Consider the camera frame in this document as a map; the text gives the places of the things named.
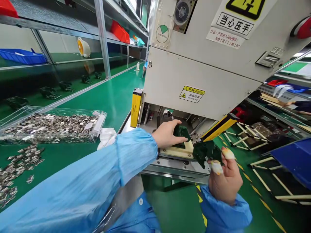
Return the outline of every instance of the person's left hand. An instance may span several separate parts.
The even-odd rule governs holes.
[[[311,113],[309,113],[309,112],[304,112],[304,111],[301,111],[301,112],[299,112],[300,114],[304,114],[304,115],[311,115]]]
[[[225,147],[222,147],[221,151],[224,166],[221,166],[218,160],[208,161],[212,164],[209,190],[215,199],[235,205],[236,195],[243,180],[233,152]]]
[[[180,120],[172,120],[169,122],[164,122],[160,127],[152,134],[158,148],[167,148],[178,143],[188,141],[185,137],[175,137],[173,135],[174,128],[176,125],[181,124]]]

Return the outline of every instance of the yellow floor line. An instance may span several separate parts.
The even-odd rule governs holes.
[[[204,216],[204,214],[202,214],[202,216],[203,216],[203,219],[204,219],[204,225],[205,225],[205,227],[207,227],[207,219],[206,219],[206,217]]]
[[[253,187],[253,189],[255,190],[255,192],[259,194],[259,196],[262,196],[262,195],[260,194],[260,192],[258,191],[258,189],[256,189],[254,186],[252,186],[252,187]]]
[[[244,171],[243,167],[240,164],[237,163],[237,165]]]
[[[246,175],[245,173],[243,173],[243,174],[244,174],[244,176],[246,177],[246,179],[248,179],[249,181],[252,182],[252,180],[248,177],[248,175]]]
[[[275,221],[275,223],[278,225],[278,227],[279,227],[284,233],[286,233],[286,231],[285,231],[285,229],[282,227],[282,225],[281,225],[277,220],[275,220],[274,217],[272,217],[272,218],[273,218],[273,220]]]
[[[203,202],[203,199],[199,196],[199,194],[197,194],[198,197],[199,197],[199,202],[202,203]]]
[[[269,208],[269,206],[260,198],[263,205],[272,213],[272,210]]]

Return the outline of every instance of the clear plastic box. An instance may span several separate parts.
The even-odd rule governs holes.
[[[99,116],[94,127],[89,133],[4,133],[7,129],[14,127],[21,123],[26,118],[39,113],[39,114],[52,114],[57,116],[94,116],[97,112]],[[37,106],[24,106],[11,115],[0,121],[0,144],[24,144],[24,143],[81,143],[81,142],[96,142],[100,130],[104,125],[107,113],[100,110],[83,110],[83,109],[70,109],[70,108],[52,108],[52,107],[37,107]]]

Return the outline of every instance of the green pie chart sticker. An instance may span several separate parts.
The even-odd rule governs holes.
[[[169,30],[166,25],[160,25],[156,30],[156,39],[159,43],[165,43],[169,38]]]

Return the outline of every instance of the industrial press machine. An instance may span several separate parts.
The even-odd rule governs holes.
[[[153,1],[137,126],[152,133],[180,119],[191,144],[202,140],[311,41],[310,13],[309,0]],[[196,162],[191,146],[184,155],[160,150],[144,173],[207,183],[209,166]]]

